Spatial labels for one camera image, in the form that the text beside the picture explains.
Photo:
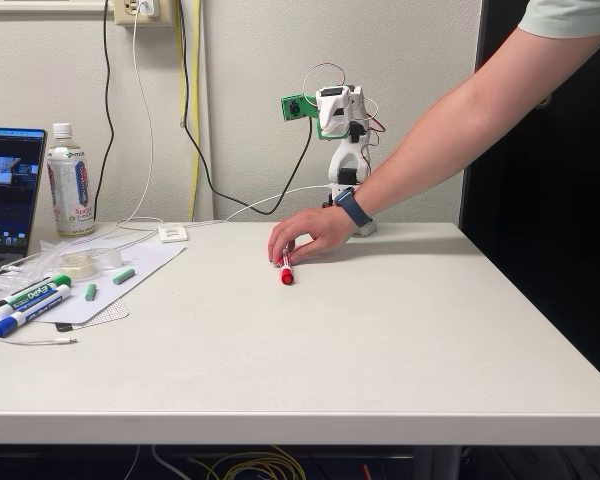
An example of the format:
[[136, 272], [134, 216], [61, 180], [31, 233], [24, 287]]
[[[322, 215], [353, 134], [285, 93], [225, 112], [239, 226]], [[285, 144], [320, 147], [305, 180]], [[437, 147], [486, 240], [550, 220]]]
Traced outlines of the person's hand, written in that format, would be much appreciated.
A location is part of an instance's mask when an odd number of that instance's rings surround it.
[[299, 211], [271, 231], [267, 245], [268, 260], [277, 264], [283, 251], [287, 250], [289, 262], [301, 264], [340, 247], [355, 229], [355, 223], [341, 207]]

